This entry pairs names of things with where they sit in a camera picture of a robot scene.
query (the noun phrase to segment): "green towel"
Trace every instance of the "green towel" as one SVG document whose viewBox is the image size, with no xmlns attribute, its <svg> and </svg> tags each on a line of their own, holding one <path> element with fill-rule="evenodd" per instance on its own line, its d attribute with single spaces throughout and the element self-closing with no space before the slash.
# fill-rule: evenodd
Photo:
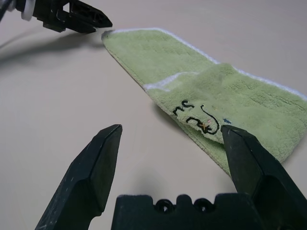
<svg viewBox="0 0 307 230">
<path fill-rule="evenodd" d="M 220 127 L 247 130 L 280 162 L 303 137 L 307 98 L 255 77 L 161 29 L 105 33 L 109 53 L 229 174 Z"/>
</svg>

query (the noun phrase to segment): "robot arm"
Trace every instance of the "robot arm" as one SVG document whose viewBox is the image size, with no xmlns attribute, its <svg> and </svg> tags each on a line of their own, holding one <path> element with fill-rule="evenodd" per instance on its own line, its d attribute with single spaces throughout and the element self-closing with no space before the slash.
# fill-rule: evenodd
<svg viewBox="0 0 307 230">
<path fill-rule="evenodd" d="M 64 6 L 69 4 L 69 12 Z M 112 27 L 100 10 L 79 0 L 0 0 L 0 20 L 6 10 L 18 10 L 24 20 L 36 17 L 45 28 L 63 32 L 66 28 L 79 33 L 92 33 L 96 28 Z"/>
</svg>

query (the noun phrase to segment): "tabletop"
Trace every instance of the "tabletop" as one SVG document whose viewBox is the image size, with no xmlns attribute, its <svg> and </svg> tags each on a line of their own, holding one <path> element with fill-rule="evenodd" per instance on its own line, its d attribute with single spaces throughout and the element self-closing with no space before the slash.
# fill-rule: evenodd
<svg viewBox="0 0 307 230">
<path fill-rule="evenodd" d="M 84 0 L 115 29 L 159 27 L 221 62 L 307 95 L 305 0 Z M 7 12 L 0 23 L 0 225 L 36 227 L 71 161 L 92 137 L 122 124 L 107 207 L 91 230 L 110 229 L 116 197 L 179 194 L 214 201 L 230 177 L 108 54 L 99 30 L 57 33 Z M 304 138 L 283 164 L 307 196 Z"/>
</svg>

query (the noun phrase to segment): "black plastic part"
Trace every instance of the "black plastic part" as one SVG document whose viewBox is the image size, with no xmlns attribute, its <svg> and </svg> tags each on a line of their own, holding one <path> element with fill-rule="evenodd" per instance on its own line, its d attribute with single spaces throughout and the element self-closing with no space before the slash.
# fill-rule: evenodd
<svg viewBox="0 0 307 230">
<path fill-rule="evenodd" d="M 148 195 L 119 196 L 111 229 L 264 230 L 260 216 L 247 194 L 217 195 L 215 209 L 208 213 L 195 208 L 188 195 L 178 196 L 176 206 L 168 213 L 161 212 L 156 206 Z"/>
<path fill-rule="evenodd" d="M 63 10 L 70 5 L 69 12 Z M 17 0 L 16 9 L 23 12 L 25 0 Z M 33 16 L 45 28 L 62 32 L 66 28 L 79 33 L 92 33 L 96 28 L 112 27 L 112 22 L 102 11 L 79 0 L 37 0 Z"/>
<path fill-rule="evenodd" d="M 247 131 L 221 131 L 236 189 L 251 195 L 266 229 L 307 229 L 307 200 L 282 165 Z"/>
<path fill-rule="evenodd" d="M 69 166 L 36 230 L 87 230 L 105 210 L 121 125 L 101 130 Z"/>
</svg>

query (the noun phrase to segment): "towel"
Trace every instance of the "towel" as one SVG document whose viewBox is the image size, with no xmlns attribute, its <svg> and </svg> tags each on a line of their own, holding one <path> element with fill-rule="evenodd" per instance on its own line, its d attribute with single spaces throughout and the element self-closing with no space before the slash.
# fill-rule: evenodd
<svg viewBox="0 0 307 230">
<path fill-rule="evenodd" d="M 255 135 L 283 162 L 307 127 L 307 98 L 287 87 L 219 63 L 162 29 L 103 34 L 105 47 L 146 93 L 226 173 L 220 127 Z"/>
</svg>

